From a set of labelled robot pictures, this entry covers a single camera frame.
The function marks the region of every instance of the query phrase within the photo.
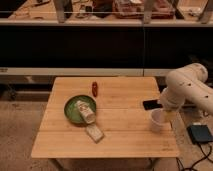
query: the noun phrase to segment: tabletop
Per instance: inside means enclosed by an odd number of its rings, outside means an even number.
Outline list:
[[[98,96],[92,96],[92,83]],[[144,100],[159,97],[154,77],[58,77],[32,149],[33,158],[139,158],[177,157],[179,150],[168,123],[161,133],[149,130],[151,110]],[[99,143],[84,127],[72,124],[64,114],[66,102],[76,95],[96,101],[96,123],[105,137]]]

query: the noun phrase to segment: white container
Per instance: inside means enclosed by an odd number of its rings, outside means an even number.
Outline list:
[[[150,130],[159,133],[165,125],[165,116],[161,108],[156,108],[151,113]]]

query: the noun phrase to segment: food item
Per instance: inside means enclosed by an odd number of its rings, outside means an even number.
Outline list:
[[[94,123],[86,127],[86,132],[95,143],[98,143],[101,139],[104,138],[104,133]]]
[[[90,124],[95,122],[95,113],[89,107],[89,103],[78,100],[76,102],[76,107],[86,123]]]
[[[94,97],[98,96],[98,84],[97,82],[92,83],[92,94]]]

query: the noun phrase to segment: red object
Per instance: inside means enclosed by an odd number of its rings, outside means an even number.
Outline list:
[[[92,94],[94,97],[98,96],[98,84],[97,82],[92,83]]]

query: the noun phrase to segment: black box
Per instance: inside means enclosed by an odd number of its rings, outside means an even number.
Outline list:
[[[190,125],[187,131],[193,144],[208,143],[213,141],[213,137],[207,125]]]

